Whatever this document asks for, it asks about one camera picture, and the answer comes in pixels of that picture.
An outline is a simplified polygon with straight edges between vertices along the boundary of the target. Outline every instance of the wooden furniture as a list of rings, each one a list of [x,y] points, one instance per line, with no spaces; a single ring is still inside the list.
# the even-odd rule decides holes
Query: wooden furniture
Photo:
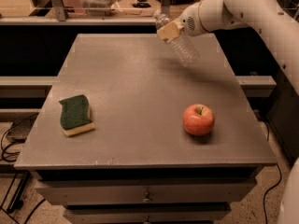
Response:
[[[225,216],[276,158],[214,35],[183,67],[156,35],[78,35],[15,168],[72,223],[199,223]],[[89,99],[96,129],[66,137],[59,100]],[[188,135],[184,109],[216,124]]]

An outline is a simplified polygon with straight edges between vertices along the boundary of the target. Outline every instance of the gray tabletop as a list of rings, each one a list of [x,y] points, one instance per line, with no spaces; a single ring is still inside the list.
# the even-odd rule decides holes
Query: gray tabletop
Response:
[[[85,169],[276,163],[214,35],[192,38],[183,67],[156,35],[78,35],[15,167]],[[59,100],[85,94],[96,129],[66,137]],[[182,114],[210,106],[213,132],[194,137]]]

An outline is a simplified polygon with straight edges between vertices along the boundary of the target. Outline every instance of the plastic container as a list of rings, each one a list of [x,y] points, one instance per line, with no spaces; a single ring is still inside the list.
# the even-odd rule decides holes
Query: plastic container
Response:
[[[154,17],[157,30],[172,21],[172,19],[160,11],[155,12]],[[185,67],[199,57],[199,52],[184,33],[177,38],[165,39],[164,42],[172,48],[179,62]]]

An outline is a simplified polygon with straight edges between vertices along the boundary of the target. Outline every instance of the sponge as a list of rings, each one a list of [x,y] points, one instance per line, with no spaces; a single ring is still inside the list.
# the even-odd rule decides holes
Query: sponge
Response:
[[[60,123],[66,136],[94,130],[90,120],[91,109],[85,95],[77,95],[59,101],[63,106]]]

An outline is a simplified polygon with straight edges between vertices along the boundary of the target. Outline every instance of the drawer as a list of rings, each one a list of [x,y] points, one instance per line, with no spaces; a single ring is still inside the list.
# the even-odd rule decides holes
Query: drawer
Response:
[[[64,217],[71,223],[208,223],[222,219],[230,212],[224,203],[185,204],[185,205],[125,205],[98,206],[65,210]]]
[[[38,182],[36,190],[51,204],[94,205],[130,203],[238,202],[255,186],[255,179]]]

